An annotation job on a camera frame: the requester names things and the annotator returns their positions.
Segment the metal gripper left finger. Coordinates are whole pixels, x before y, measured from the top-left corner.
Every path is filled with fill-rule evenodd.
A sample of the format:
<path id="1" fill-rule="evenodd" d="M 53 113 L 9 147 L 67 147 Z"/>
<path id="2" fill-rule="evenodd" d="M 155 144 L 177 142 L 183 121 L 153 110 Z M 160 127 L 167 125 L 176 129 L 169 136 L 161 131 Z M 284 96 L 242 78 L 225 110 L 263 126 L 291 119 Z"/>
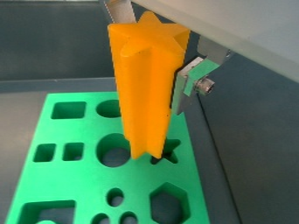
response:
<path id="1" fill-rule="evenodd" d="M 107 14 L 115 24 L 132 24 L 136 22 L 136 15 L 131 0 L 105 0 Z"/>

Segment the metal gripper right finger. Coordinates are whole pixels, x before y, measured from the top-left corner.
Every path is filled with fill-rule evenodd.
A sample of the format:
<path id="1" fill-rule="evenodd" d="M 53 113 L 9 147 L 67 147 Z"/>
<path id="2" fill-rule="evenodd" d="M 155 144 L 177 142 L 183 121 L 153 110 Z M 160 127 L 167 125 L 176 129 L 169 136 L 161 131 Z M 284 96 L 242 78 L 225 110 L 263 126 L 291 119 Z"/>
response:
<path id="1" fill-rule="evenodd" d="M 191 104 L 195 94 L 207 95 L 213 89 L 215 82 L 208 75 L 229 59 L 233 52 L 200 36 L 197 44 L 199 56 L 176 72 L 172 88 L 172 113 L 179 115 Z"/>

